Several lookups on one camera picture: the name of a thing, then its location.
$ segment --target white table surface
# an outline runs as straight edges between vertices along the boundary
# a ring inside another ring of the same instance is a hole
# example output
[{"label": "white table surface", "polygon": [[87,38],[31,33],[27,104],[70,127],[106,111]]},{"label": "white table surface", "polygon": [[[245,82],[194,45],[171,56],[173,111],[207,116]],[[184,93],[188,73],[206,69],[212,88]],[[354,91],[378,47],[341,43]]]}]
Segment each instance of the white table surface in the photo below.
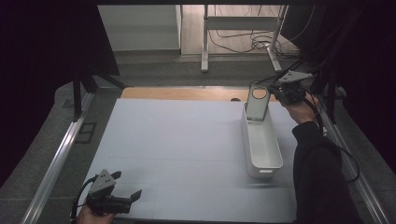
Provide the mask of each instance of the white table surface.
[{"label": "white table surface", "polygon": [[143,190],[131,212],[117,217],[291,222],[296,123],[270,102],[284,165],[264,182],[247,173],[242,110],[240,102],[119,99],[86,179],[122,171],[114,196]]}]

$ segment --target wooden floor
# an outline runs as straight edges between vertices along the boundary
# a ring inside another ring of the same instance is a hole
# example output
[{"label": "wooden floor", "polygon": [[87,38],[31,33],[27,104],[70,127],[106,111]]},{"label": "wooden floor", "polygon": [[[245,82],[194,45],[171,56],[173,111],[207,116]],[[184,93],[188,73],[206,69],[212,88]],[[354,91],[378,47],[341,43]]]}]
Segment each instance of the wooden floor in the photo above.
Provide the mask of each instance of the wooden floor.
[{"label": "wooden floor", "polygon": [[[248,17],[277,17],[280,6],[223,6],[223,5],[211,5],[208,7],[209,16],[248,16]],[[183,22],[182,22],[182,37],[181,37],[181,53],[183,55],[201,54],[202,45],[204,41],[204,6],[183,6]],[[251,49],[252,37],[257,37],[259,41],[271,41],[272,32],[251,35],[250,31],[210,31],[210,35],[218,45],[222,45],[226,48],[233,49],[236,51],[246,51]],[[227,35],[241,35],[236,37],[221,37]],[[292,52],[296,48],[288,42],[287,39],[280,36],[278,38],[282,44],[282,50],[284,52]],[[224,49],[216,46],[208,37],[209,42],[209,54],[232,54],[231,50]],[[249,53],[267,53],[266,49],[255,49]]]}]

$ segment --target white tray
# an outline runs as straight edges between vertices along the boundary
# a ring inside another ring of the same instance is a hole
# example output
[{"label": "white tray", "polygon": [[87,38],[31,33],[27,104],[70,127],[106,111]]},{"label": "white tray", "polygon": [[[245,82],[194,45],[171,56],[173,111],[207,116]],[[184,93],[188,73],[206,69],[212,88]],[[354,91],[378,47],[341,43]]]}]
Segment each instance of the white tray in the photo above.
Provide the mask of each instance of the white tray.
[{"label": "white tray", "polygon": [[247,172],[252,177],[270,179],[283,166],[270,110],[264,121],[247,120],[242,112],[242,134],[247,157]]}]

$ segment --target metal frame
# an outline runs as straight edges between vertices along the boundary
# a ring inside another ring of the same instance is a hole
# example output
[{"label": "metal frame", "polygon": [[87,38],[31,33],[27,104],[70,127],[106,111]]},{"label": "metal frame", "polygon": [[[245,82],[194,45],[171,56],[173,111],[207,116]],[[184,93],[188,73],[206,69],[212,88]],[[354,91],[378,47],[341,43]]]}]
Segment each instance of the metal frame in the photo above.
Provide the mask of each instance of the metal frame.
[{"label": "metal frame", "polygon": [[55,182],[61,172],[64,162],[66,161],[67,155],[69,154],[70,148],[73,146],[73,142],[76,139],[78,131],[87,115],[88,107],[91,104],[93,98],[92,93],[86,93],[82,101],[82,113],[76,122],[72,122],[67,130],[61,145],[59,146],[50,166],[38,187],[35,197],[31,201],[28,209],[21,223],[37,223],[41,212],[50,196],[50,193],[55,185]]},{"label": "metal frame", "polygon": [[97,0],[97,5],[348,5],[355,4],[354,0]]},{"label": "metal frame", "polygon": [[285,18],[287,7],[283,6],[280,16],[276,17],[209,17],[208,5],[204,5],[204,43],[202,46],[202,63],[201,71],[206,73],[209,70],[209,44],[207,41],[207,32],[209,30],[266,30],[274,31],[270,45],[267,45],[267,51],[277,73],[282,72],[279,60],[276,57],[276,41]]}]

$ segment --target black cable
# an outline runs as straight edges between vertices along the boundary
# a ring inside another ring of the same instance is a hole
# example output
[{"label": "black cable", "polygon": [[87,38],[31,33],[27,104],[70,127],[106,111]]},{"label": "black cable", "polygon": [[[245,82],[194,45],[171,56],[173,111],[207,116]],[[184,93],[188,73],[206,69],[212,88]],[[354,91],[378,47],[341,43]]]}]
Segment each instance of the black cable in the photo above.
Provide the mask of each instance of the black cable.
[{"label": "black cable", "polygon": [[251,81],[248,85],[249,85],[249,87],[251,87],[252,85],[253,85],[253,83],[254,82],[256,82],[256,85],[259,85],[259,84],[261,84],[261,83],[263,83],[263,82],[266,82],[266,81],[268,81],[268,80],[270,80],[270,79],[273,79],[273,78],[279,78],[279,75],[275,75],[275,76],[271,76],[271,77],[266,77],[266,78],[264,78],[264,79],[261,79],[261,80],[253,80],[253,81]]},{"label": "black cable", "polygon": [[326,63],[326,60],[324,60],[323,62],[321,62],[320,64],[318,64],[317,66],[315,66],[314,68],[310,69],[308,71],[308,73],[314,75],[316,73],[318,73],[321,69],[321,67]]},{"label": "black cable", "polygon": [[212,41],[212,43],[213,43],[214,45],[216,45],[216,46],[218,46],[218,47],[220,47],[220,48],[227,49],[227,50],[230,50],[230,51],[235,52],[235,53],[248,53],[248,52],[251,52],[251,51],[255,50],[255,49],[248,49],[248,50],[239,51],[239,50],[235,50],[235,49],[229,49],[229,48],[227,48],[227,47],[225,47],[225,46],[222,46],[222,45],[220,45],[220,44],[215,43],[215,42],[213,41],[213,39],[212,39],[212,35],[210,34],[210,31],[207,31],[207,32],[209,33],[210,41]]},{"label": "black cable", "polygon": [[316,103],[315,103],[315,100],[313,100],[314,103],[312,104],[312,103],[311,103],[308,99],[306,99],[305,97],[301,96],[300,94],[298,94],[298,95],[301,97],[301,99],[302,99],[309,107],[311,107],[312,111],[314,111],[315,117],[317,118],[319,131],[320,131],[321,134],[323,134],[323,121],[322,121],[322,118],[321,118],[321,116],[320,116],[320,113],[318,112],[318,108],[317,108],[317,105],[316,105]]},{"label": "black cable", "polygon": [[248,5],[248,11],[247,11],[247,14],[250,12],[250,9],[253,9],[253,6],[252,6],[252,5]]},{"label": "black cable", "polygon": [[280,42],[277,40],[276,43],[278,44],[278,48],[275,47],[275,51],[276,51],[276,56],[279,56],[283,59],[297,59],[297,58],[301,58],[303,55],[300,53],[299,50],[298,53],[293,54],[293,53],[284,53],[282,50],[282,45],[280,44]]},{"label": "black cable", "polygon": [[299,34],[297,34],[297,36],[293,37],[292,39],[290,39],[290,40],[288,40],[288,41],[286,41],[286,42],[284,42],[284,43],[282,43],[281,45],[286,44],[286,43],[288,43],[288,42],[291,42],[291,40],[296,39],[297,37],[299,37],[301,34],[304,33],[304,31],[305,31],[306,28],[308,27],[309,23],[312,21],[312,17],[313,17],[314,12],[315,12],[315,7],[316,7],[316,6],[314,6],[314,7],[312,8],[311,15],[309,16],[308,22],[306,23],[306,26],[304,27],[304,29],[303,29]]},{"label": "black cable", "polygon": [[[262,11],[262,5],[260,5],[259,12],[258,12],[257,16],[260,16],[261,11]],[[256,40],[256,39],[259,38],[259,37],[268,37],[268,38],[272,38],[271,36],[259,35],[259,34],[270,33],[269,31],[263,31],[263,32],[254,32],[254,31],[251,31],[251,33],[249,33],[249,34],[240,34],[240,35],[220,35],[220,34],[219,34],[219,30],[216,30],[217,35],[220,36],[220,37],[224,37],[224,38],[236,37],[236,36],[243,36],[243,35],[250,35],[250,38],[252,39],[251,48],[248,49],[248,50],[242,50],[242,51],[240,51],[240,50],[230,49],[230,48],[227,48],[227,47],[225,47],[225,46],[222,46],[222,45],[220,45],[220,44],[215,43],[214,40],[213,40],[213,38],[212,38],[212,36],[211,36],[210,31],[208,31],[208,32],[209,32],[210,41],[212,41],[212,43],[213,43],[214,45],[216,45],[216,46],[218,46],[218,47],[220,47],[220,48],[227,49],[227,50],[229,50],[229,51],[235,52],[235,53],[248,53],[248,52],[251,52],[251,51],[253,51],[253,50],[255,50],[255,49],[266,49],[266,48],[268,48],[268,45],[265,45],[265,44],[270,43],[270,41],[267,41],[267,40],[265,40],[265,41],[258,41],[258,40]]]},{"label": "black cable", "polygon": [[82,191],[87,187],[88,184],[90,184],[91,182],[94,182],[98,176],[99,175],[95,175],[93,178],[87,180],[82,185],[81,189],[79,189],[78,195],[77,195],[76,199],[73,201],[72,212],[70,213],[70,223],[71,224],[77,224],[78,201],[79,201],[79,198],[81,197]]},{"label": "black cable", "polygon": [[317,107],[317,103],[315,102],[314,94],[313,94],[311,91],[308,91],[308,90],[305,90],[305,91],[308,92],[308,94],[311,96],[312,102],[314,102],[314,106],[315,106],[316,108],[318,108],[318,107]]},{"label": "black cable", "polygon": [[279,11],[277,12],[277,16],[279,17],[280,11],[282,10],[282,7],[279,8]]},{"label": "black cable", "polygon": [[275,16],[274,11],[271,9],[271,6],[268,6],[270,8],[270,11],[272,12],[273,16]]},{"label": "black cable", "polygon": [[318,55],[320,54],[320,51],[324,49],[324,47],[332,40],[333,36],[337,34],[337,32],[341,29],[341,27],[345,24],[347,21],[347,16],[344,16],[343,19],[341,19],[340,23],[337,25],[337,27],[329,34],[326,36],[326,38],[316,47],[313,49],[309,50],[308,52],[304,53],[302,56],[308,57],[310,54],[314,53],[315,51],[319,50]]},{"label": "black cable", "polygon": [[361,168],[359,167],[358,162],[355,160],[355,158],[352,156],[352,154],[350,154],[350,152],[346,151],[344,148],[338,147],[338,149],[340,149],[342,152],[344,152],[350,159],[352,159],[355,162],[357,174],[352,179],[346,181],[347,183],[355,182],[357,179],[359,179],[359,177],[361,177]]}]

